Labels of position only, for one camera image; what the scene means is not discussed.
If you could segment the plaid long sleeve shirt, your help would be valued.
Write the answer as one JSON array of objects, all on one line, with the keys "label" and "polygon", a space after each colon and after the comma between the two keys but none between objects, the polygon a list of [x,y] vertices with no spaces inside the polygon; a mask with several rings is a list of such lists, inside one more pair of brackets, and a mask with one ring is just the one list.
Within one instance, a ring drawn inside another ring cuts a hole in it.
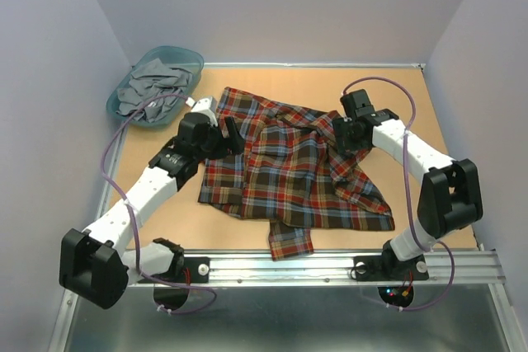
[{"label": "plaid long sleeve shirt", "polygon": [[391,208],[360,167],[367,151],[337,151],[324,112],[232,87],[217,116],[233,118],[243,153],[205,163],[198,201],[241,220],[268,220],[273,260],[310,255],[314,228],[389,232]]}]

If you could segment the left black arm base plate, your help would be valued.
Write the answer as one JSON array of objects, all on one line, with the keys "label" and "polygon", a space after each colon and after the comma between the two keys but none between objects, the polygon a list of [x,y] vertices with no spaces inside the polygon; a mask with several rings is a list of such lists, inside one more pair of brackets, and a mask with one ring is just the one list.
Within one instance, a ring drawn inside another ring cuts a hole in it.
[{"label": "left black arm base plate", "polygon": [[166,271],[153,274],[153,277],[162,281],[178,284],[208,284],[209,272],[209,257],[179,256],[172,260]]}]

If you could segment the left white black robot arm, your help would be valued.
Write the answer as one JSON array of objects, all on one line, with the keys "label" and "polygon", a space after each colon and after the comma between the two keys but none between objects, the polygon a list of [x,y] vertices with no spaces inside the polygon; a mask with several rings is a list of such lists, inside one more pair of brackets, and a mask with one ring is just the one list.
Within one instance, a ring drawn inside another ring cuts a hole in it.
[{"label": "left white black robot arm", "polygon": [[116,187],[119,201],[84,230],[64,235],[60,285],[103,309],[114,306],[128,286],[142,279],[168,285],[181,279],[183,288],[189,288],[191,275],[179,245],[159,237],[133,251],[127,246],[139,241],[146,221],[195,176],[204,160],[239,155],[244,145],[233,117],[224,117],[219,125],[204,113],[185,114],[177,134],[153,156],[130,190]]}]

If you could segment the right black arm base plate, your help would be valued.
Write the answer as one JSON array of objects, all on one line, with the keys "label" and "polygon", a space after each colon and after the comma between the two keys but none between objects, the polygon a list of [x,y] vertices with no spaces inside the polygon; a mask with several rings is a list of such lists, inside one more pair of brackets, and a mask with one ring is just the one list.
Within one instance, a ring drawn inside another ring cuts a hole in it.
[{"label": "right black arm base plate", "polygon": [[359,282],[391,282],[429,279],[424,256],[399,261],[385,259],[382,255],[361,255],[354,257],[351,277]]}]

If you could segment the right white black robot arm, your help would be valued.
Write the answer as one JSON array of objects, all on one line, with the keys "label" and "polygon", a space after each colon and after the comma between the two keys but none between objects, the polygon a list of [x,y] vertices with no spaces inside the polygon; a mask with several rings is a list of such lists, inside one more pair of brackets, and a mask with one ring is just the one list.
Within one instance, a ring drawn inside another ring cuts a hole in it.
[{"label": "right white black robot arm", "polygon": [[469,159],[455,160],[437,151],[389,110],[338,117],[332,126],[340,154],[378,148],[403,166],[406,178],[420,184],[409,226],[387,241],[379,256],[364,261],[359,279],[401,279],[408,273],[427,279],[426,271],[417,269],[424,253],[444,236],[483,217],[477,166]]}]

